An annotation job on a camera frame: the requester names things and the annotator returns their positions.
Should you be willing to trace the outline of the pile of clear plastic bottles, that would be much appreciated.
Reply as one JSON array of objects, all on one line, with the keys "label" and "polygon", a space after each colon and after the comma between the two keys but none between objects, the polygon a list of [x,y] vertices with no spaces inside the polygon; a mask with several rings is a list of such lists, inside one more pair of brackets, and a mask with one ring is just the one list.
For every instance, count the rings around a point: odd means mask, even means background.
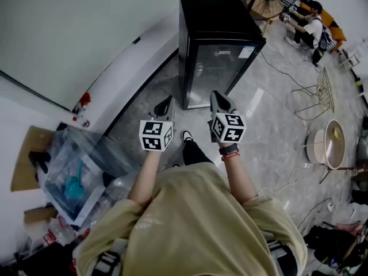
[{"label": "pile of clear plastic bottles", "polygon": [[64,222],[77,232],[86,231],[96,225],[102,215],[117,201],[127,197],[135,174],[113,179],[107,173],[100,177],[81,178],[85,188],[78,200],[68,200],[64,195],[65,181],[45,183],[47,198]]}]

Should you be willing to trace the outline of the round beige side table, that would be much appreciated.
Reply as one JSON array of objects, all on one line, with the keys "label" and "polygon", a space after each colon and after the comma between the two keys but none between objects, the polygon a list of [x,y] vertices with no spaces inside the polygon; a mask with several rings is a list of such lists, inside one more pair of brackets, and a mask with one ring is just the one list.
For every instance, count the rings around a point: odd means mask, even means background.
[{"label": "round beige side table", "polygon": [[[342,131],[340,140],[334,137],[334,127]],[[309,134],[304,147],[311,163],[323,164],[332,169],[339,168],[344,161],[346,151],[343,127],[339,121],[330,120],[324,129],[317,129]]]}]

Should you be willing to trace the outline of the dark red tripod stand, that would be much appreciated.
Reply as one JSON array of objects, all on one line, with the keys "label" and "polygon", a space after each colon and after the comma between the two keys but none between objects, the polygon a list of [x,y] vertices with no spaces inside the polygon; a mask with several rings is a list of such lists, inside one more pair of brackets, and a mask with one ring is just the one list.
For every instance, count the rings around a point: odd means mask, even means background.
[{"label": "dark red tripod stand", "polygon": [[319,184],[322,184],[324,182],[324,180],[326,179],[326,177],[332,171],[353,171],[353,172],[356,172],[356,173],[362,173],[362,172],[368,171],[368,166],[360,166],[360,167],[339,167],[339,168],[336,168],[336,169],[332,169],[332,168],[327,167],[327,173],[323,176],[323,178],[321,179],[321,181],[319,182]]}]

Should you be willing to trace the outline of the person's left forearm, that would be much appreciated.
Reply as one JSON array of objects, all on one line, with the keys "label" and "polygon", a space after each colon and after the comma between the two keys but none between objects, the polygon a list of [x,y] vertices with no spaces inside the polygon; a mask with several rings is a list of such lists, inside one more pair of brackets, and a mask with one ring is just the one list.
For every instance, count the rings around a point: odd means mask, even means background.
[{"label": "person's left forearm", "polygon": [[148,151],[144,163],[135,178],[128,199],[146,206],[152,199],[161,152]]}]

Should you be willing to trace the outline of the clear plastic storage bin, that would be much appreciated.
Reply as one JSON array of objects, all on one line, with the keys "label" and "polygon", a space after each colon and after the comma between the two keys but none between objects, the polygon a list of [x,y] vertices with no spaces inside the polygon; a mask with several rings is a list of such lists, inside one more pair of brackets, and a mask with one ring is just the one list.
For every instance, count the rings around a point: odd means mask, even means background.
[{"label": "clear plastic storage bin", "polygon": [[51,160],[48,173],[40,178],[42,189],[47,181],[61,182],[76,176],[78,163],[83,162],[82,177],[100,177],[107,173],[113,179],[137,171],[138,165],[110,138],[71,126],[54,132],[47,151]]}]

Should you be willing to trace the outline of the orange sofa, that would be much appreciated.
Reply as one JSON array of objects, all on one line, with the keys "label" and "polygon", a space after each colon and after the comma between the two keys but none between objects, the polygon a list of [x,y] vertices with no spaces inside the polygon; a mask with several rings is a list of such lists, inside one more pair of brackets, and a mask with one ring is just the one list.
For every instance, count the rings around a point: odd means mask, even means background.
[{"label": "orange sofa", "polygon": [[[292,9],[287,10],[290,15],[297,21],[300,20],[295,14],[292,12],[299,13],[300,15],[310,15],[311,11],[311,2],[313,0],[300,0],[301,6],[298,8],[297,11],[293,11]],[[326,28],[327,33],[327,50],[332,53],[337,51],[339,48],[342,47],[343,43],[347,41],[342,28],[336,23],[333,16],[331,16],[326,10],[322,10],[321,12],[321,20]]]}]

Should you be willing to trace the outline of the person's right forearm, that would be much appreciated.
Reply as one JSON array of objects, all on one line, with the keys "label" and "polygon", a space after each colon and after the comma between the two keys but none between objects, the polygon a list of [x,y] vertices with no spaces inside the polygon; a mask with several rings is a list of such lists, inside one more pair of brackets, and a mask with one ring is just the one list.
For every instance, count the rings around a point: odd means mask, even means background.
[{"label": "person's right forearm", "polygon": [[[219,143],[219,147],[226,147],[231,143]],[[239,156],[223,161],[228,176],[229,187],[238,203],[243,204],[258,196],[254,183],[245,170]]]}]

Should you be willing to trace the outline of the black mini fridge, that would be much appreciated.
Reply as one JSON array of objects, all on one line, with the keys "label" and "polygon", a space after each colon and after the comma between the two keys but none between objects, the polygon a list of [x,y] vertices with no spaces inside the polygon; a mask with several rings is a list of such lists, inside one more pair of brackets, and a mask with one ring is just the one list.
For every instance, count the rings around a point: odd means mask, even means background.
[{"label": "black mini fridge", "polygon": [[[260,37],[263,37],[261,30],[240,0],[179,0],[179,57],[184,55],[188,39]],[[179,58],[179,73],[182,65]]]}]

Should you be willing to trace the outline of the person in olive shirt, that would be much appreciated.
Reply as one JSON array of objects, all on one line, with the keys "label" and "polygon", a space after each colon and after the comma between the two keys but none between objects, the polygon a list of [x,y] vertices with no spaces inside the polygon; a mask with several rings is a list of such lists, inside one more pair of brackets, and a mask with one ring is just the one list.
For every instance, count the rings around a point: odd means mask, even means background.
[{"label": "person in olive shirt", "polygon": [[76,260],[88,276],[98,256],[125,239],[121,276],[279,276],[267,245],[287,246],[301,275],[308,252],[283,206],[259,196],[239,203],[211,163],[157,176],[151,202],[116,202],[91,229]]}]

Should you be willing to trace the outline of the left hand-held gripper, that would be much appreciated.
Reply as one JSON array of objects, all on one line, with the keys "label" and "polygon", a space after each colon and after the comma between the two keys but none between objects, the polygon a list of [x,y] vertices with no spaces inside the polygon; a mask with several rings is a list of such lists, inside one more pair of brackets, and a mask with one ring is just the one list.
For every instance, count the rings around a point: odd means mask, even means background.
[{"label": "left hand-held gripper", "polygon": [[174,137],[173,119],[175,116],[175,98],[170,95],[158,103],[149,113],[153,120],[141,120],[139,140],[144,151],[163,152]]}]

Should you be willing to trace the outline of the small cardboard box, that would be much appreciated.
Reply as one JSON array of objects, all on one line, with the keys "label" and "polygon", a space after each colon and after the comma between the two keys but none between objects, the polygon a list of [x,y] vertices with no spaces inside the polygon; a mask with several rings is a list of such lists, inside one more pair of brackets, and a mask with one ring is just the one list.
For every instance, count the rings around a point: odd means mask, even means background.
[{"label": "small cardboard box", "polygon": [[23,222],[25,225],[35,224],[41,221],[48,222],[50,219],[55,218],[56,215],[57,210],[53,206],[26,210],[24,212]]}]

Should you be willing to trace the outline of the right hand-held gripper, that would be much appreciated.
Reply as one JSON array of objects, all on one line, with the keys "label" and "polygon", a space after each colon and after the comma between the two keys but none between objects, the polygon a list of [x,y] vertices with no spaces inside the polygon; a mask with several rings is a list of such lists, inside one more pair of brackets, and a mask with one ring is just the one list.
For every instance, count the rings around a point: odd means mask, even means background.
[{"label": "right hand-held gripper", "polygon": [[245,118],[227,95],[213,90],[210,94],[212,119],[208,122],[213,143],[240,143],[247,129]]}]

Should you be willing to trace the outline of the black smartwatch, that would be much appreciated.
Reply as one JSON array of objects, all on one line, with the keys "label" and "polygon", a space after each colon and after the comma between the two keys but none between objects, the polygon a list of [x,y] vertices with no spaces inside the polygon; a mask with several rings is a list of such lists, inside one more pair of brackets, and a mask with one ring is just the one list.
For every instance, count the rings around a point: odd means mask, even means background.
[{"label": "black smartwatch", "polygon": [[237,153],[239,152],[238,146],[236,143],[234,144],[228,144],[226,147],[221,147],[219,148],[219,153],[220,155],[229,155],[232,153]]}]

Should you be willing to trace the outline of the white stool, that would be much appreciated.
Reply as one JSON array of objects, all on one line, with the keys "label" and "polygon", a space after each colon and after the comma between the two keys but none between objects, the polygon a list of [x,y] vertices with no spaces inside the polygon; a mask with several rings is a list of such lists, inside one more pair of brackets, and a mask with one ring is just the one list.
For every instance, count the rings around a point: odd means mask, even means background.
[{"label": "white stool", "polygon": [[343,67],[345,70],[350,70],[361,62],[362,50],[360,48],[348,52],[345,49],[342,49],[339,52],[340,62],[338,67]]}]

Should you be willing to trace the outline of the teal plastic brush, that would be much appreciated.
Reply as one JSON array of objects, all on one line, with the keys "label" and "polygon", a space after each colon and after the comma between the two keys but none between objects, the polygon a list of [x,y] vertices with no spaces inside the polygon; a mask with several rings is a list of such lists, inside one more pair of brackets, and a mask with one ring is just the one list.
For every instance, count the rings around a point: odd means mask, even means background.
[{"label": "teal plastic brush", "polygon": [[81,182],[82,167],[83,162],[80,161],[78,163],[76,176],[69,176],[65,181],[64,195],[68,200],[78,200],[85,192],[85,188]]}]

